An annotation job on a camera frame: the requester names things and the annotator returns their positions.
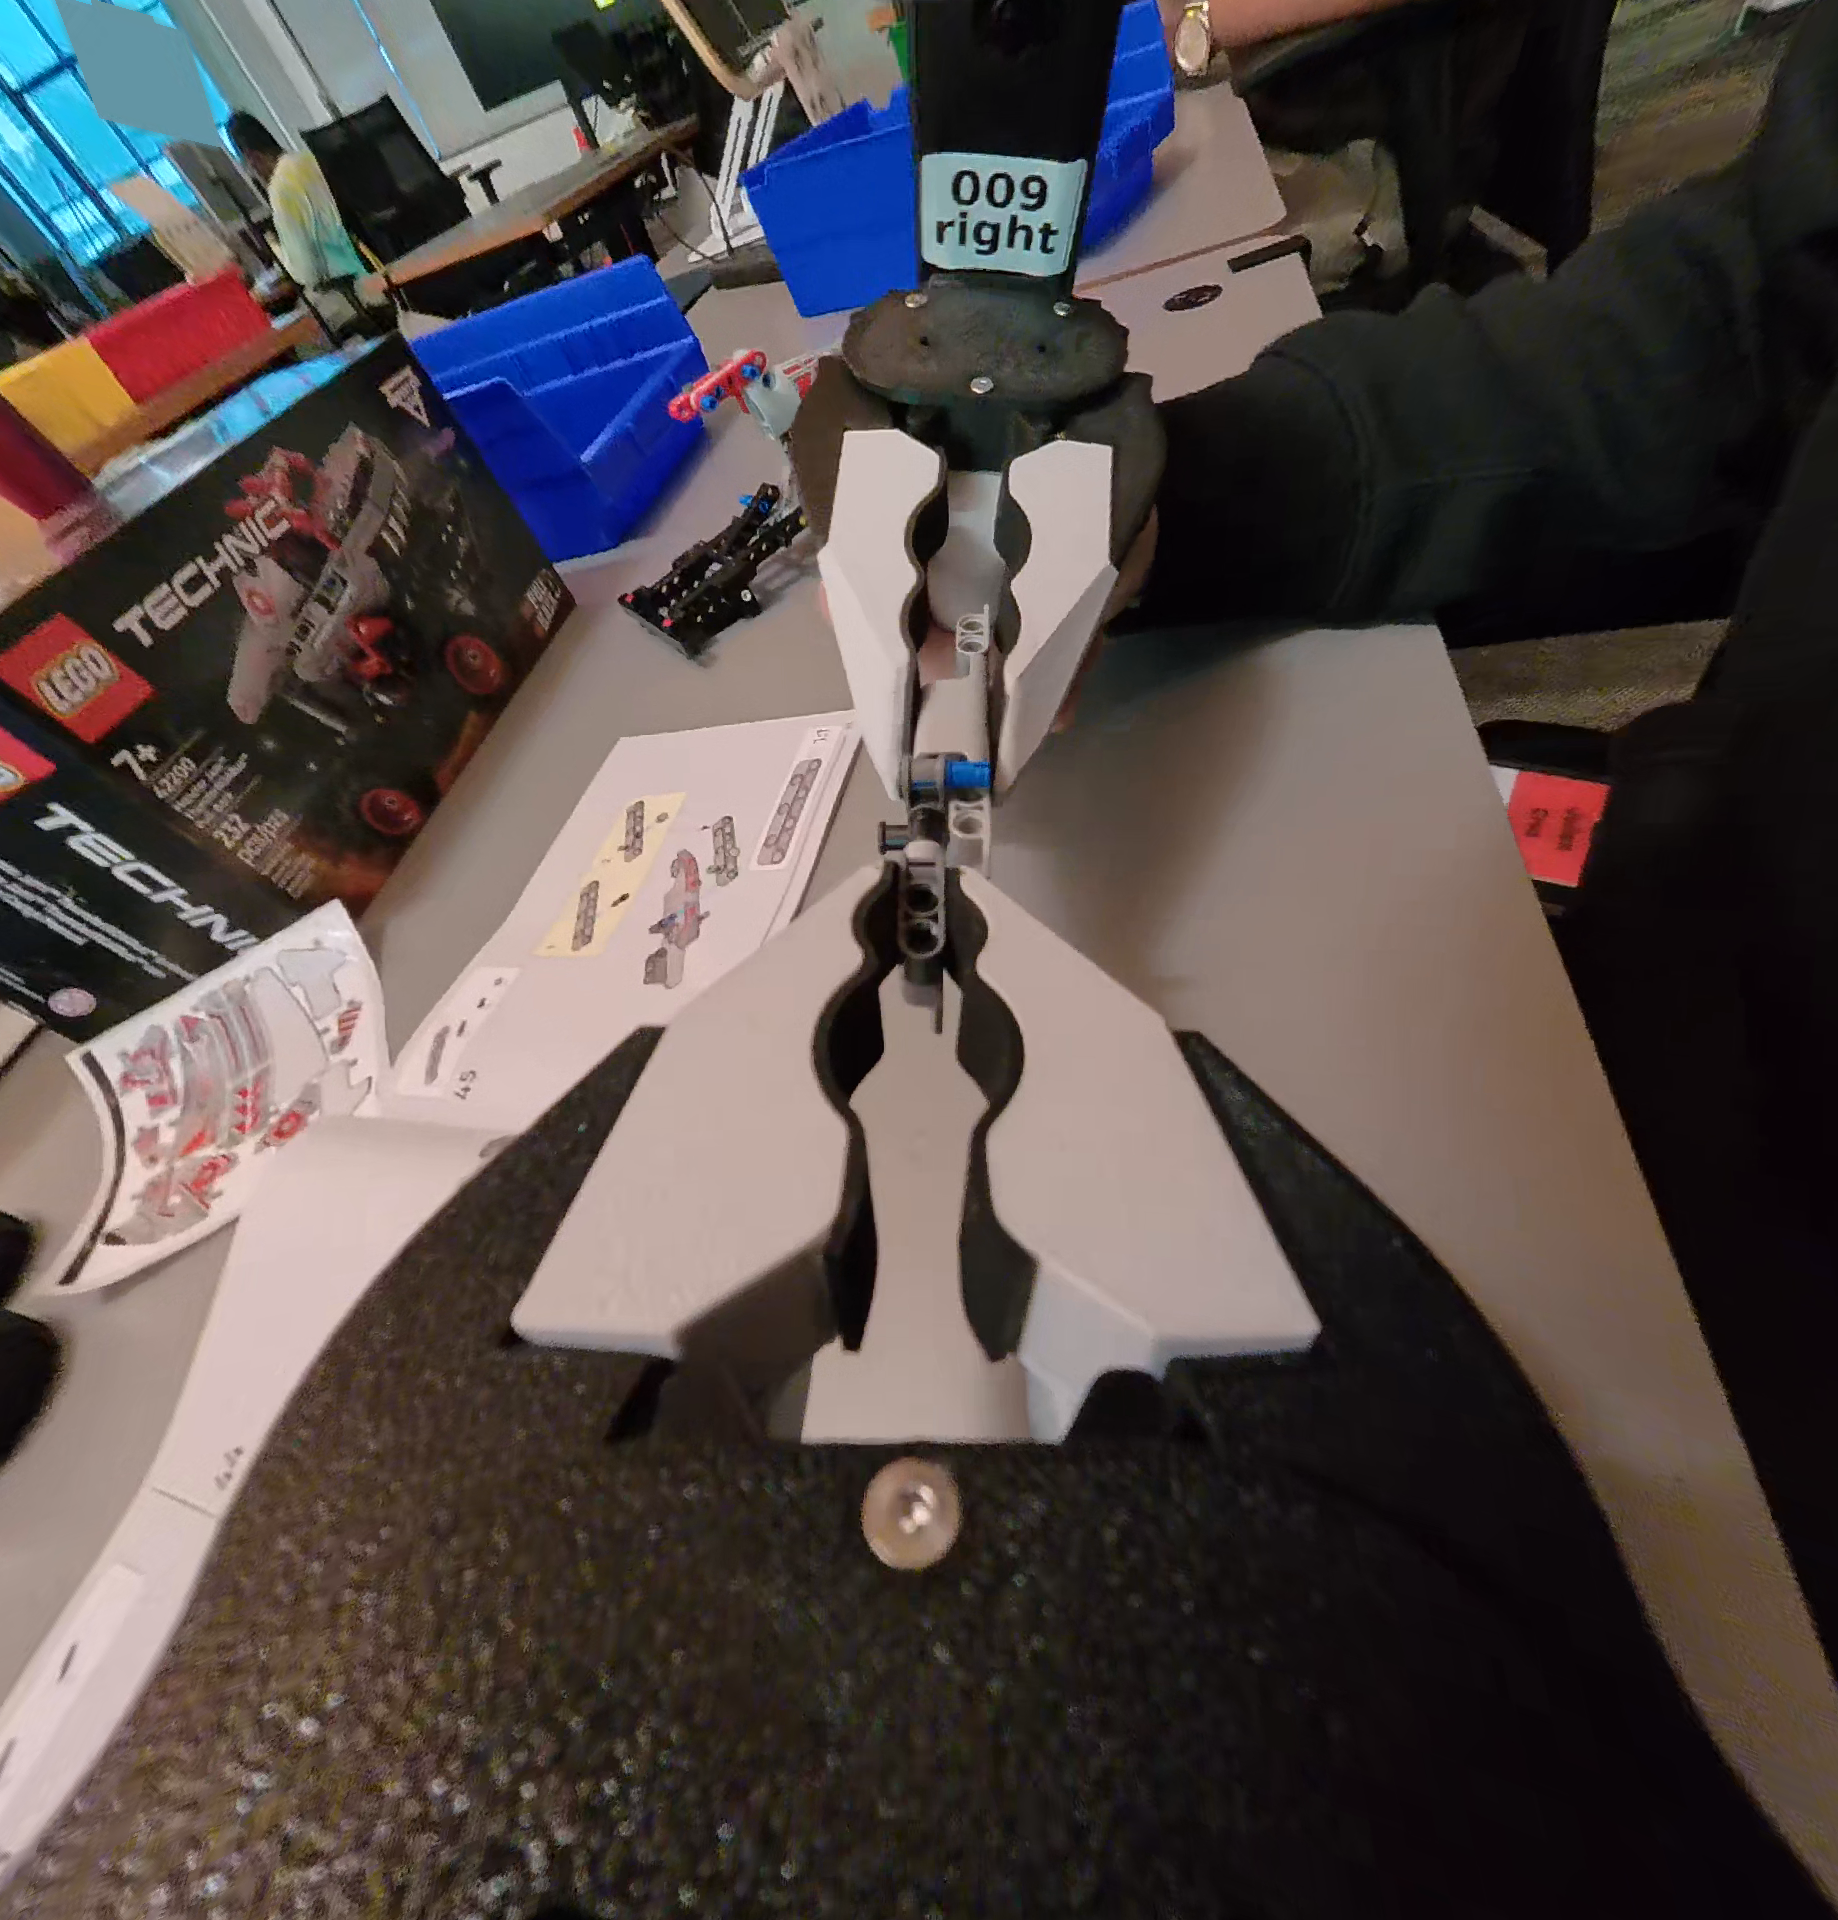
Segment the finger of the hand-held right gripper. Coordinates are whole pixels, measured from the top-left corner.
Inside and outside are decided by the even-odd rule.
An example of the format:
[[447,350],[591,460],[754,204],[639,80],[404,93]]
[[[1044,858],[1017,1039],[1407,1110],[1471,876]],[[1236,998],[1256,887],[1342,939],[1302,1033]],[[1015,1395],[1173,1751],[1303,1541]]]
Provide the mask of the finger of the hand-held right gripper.
[[850,428],[826,534],[820,585],[858,739],[883,783],[903,783],[916,718],[909,614],[924,584],[913,528],[943,489],[942,454],[895,428]]
[[1003,618],[995,794],[1020,779],[1061,709],[1118,584],[1116,455],[1055,438],[1002,474],[995,548]]

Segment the grey toy brick beam assembly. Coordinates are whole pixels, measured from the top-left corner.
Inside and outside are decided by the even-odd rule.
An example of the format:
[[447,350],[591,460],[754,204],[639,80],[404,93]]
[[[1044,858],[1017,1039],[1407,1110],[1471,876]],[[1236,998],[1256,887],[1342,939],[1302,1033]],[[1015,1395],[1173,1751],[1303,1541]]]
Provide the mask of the grey toy brick beam assembly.
[[906,812],[879,828],[879,853],[895,870],[901,992],[933,1033],[946,1024],[950,881],[985,870],[992,852],[995,660],[989,606],[958,614],[943,648],[919,648],[897,763]]

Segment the person's right forearm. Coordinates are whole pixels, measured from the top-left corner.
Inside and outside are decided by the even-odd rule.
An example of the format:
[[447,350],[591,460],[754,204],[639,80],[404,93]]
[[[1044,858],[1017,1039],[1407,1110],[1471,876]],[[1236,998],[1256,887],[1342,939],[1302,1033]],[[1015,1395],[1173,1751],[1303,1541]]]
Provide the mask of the person's right forearm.
[[1612,267],[1334,313],[1166,399],[1129,623],[1423,619],[1487,643],[1722,615],[1762,277],[1717,251]]

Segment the grey desk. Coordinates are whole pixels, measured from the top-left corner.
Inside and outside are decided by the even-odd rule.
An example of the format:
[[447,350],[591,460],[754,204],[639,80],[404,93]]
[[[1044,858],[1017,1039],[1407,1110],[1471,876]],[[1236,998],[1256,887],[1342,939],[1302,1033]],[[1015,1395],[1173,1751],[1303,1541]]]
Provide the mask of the grey desk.
[[[1029,1436],[961,1298],[959,987],[901,1002],[838,828],[768,939],[877,870],[859,1347],[758,1402],[511,1330],[724,974],[329,1333],[0,1915],[1838,1915],[1838,1682],[1405,642],[1126,636],[971,872],[1179,1037],[1305,1352]],[[523,800],[497,747],[386,935],[426,1013],[574,812]]]

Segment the person's right hand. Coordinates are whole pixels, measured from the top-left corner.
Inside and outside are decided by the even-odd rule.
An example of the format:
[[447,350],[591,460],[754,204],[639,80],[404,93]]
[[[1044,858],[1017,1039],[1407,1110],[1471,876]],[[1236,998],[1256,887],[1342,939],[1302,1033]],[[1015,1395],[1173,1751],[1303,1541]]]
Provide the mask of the person's right hand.
[[1162,515],[1154,508],[1146,521],[1141,523],[1138,535],[1131,539],[1124,553],[1124,561],[1116,569],[1111,590],[1102,603],[1097,621],[1087,640],[1087,645],[1079,658],[1079,664],[1073,669],[1073,676],[1061,695],[1060,708],[1054,714],[1049,732],[1060,734],[1067,732],[1075,724],[1075,714],[1084,700],[1084,689],[1087,677],[1096,669],[1114,623],[1129,612],[1141,597],[1146,581],[1154,568],[1154,557],[1159,539]]

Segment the partly built toy truck chassis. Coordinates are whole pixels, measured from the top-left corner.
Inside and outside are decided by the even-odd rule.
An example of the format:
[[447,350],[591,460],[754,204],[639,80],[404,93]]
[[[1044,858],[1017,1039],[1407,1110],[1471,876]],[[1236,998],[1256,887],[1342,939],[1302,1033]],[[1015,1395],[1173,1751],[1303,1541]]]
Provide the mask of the partly built toy truck chassis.
[[703,660],[734,625],[761,612],[760,573],[808,529],[792,428],[821,363],[816,350],[774,360],[761,348],[744,348],[665,399],[665,416],[680,425],[701,425],[720,409],[738,412],[781,460],[779,478],[742,494],[730,521],[694,539],[655,579],[617,594],[620,612],[689,661]]

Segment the blue plastic bin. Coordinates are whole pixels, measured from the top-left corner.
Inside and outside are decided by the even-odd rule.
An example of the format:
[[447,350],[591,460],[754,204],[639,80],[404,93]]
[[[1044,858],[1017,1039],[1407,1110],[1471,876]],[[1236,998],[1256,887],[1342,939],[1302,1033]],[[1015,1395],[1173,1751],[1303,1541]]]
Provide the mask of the blue plastic bin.
[[[1172,55],[1157,4],[1121,8],[1081,256],[1116,238],[1154,189],[1175,124]],[[803,318],[903,290],[918,274],[909,89],[841,108],[742,173],[781,280]]]
[[708,361],[655,264],[590,270],[409,350],[553,564],[632,539],[703,454],[670,403]]

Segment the pale side table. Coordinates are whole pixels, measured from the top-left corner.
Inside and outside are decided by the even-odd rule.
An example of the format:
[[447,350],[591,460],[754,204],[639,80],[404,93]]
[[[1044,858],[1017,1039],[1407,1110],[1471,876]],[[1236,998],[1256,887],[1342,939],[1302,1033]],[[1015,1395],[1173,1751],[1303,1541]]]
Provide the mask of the pale side table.
[[1168,402],[1243,371],[1320,303],[1246,103],[1182,92],[1146,204],[1078,270],[1128,333],[1128,365]]

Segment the open instruction booklet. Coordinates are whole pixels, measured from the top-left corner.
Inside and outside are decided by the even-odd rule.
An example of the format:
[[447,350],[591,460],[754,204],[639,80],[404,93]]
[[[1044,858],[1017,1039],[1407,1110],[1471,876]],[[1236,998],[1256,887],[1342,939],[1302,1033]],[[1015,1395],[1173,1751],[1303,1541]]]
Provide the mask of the open instruction booklet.
[[138,1493],[0,1708],[0,1883],[160,1660],[340,1322],[613,1045],[790,922],[855,753],[847,711],[620,739],[508,918],[386,1058],[378,1106],[318,1119],[236,1219],[178,1251],[232,1233]]

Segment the toy sticker sheet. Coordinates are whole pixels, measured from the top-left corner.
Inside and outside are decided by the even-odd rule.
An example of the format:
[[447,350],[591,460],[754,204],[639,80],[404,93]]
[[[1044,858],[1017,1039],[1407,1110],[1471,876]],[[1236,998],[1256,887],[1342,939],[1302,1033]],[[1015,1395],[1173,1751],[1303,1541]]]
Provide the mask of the toy sticker sheet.
[[76,1048],[100,1174],[35,1294],[125,1284],[230,1226],[282,1148],[378,1106],[388,1058],[379,976],[338,901]]

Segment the red label tag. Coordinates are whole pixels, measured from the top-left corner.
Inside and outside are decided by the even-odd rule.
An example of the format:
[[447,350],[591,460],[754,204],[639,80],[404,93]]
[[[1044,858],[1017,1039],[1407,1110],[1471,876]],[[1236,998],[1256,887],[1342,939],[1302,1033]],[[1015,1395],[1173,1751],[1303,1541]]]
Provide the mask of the red label tag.
[[1486,767],[1545,919],[1560,919],[1588,872],[1609,797],[1609,736],[1502,718],[1477,728]]

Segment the black office chair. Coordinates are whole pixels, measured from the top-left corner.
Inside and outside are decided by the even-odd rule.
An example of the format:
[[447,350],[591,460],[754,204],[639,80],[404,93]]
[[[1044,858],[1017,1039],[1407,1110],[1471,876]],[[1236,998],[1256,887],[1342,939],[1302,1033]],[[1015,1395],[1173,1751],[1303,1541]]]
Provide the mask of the black office chair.
[[470,204],[419,140],[391,95],[301,133],[345,229],[362,253],[388,267],[463,224]]

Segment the person's torso in black clothing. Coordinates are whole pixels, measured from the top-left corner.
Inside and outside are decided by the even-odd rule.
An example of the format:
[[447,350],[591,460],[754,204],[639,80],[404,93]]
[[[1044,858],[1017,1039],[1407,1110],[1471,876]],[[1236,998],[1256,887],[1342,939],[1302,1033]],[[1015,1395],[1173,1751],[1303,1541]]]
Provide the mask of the person's torso in black clothing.
[[1574,955],[1838,1686],[1838,4],[1743,177],[1787,461],[1695,693],[1617,744]]

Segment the yellow plastic bin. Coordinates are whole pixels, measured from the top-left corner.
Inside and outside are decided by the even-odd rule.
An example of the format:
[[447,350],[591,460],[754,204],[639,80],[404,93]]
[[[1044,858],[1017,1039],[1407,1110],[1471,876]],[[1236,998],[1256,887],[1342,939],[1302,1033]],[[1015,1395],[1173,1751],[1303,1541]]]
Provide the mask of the yellow plastic bin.
[[134,408],[131,396],[86,335],[0,370],[0,396],[67,457],[97,442]]

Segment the dark red bottle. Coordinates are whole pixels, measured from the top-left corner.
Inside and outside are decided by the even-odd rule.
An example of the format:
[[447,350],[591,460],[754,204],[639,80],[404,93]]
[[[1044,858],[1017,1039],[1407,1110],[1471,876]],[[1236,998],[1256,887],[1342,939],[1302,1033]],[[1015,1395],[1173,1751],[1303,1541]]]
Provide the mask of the dark red bottle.
[[48,523],[96,496],[92,481],[0,393],[0,500]]

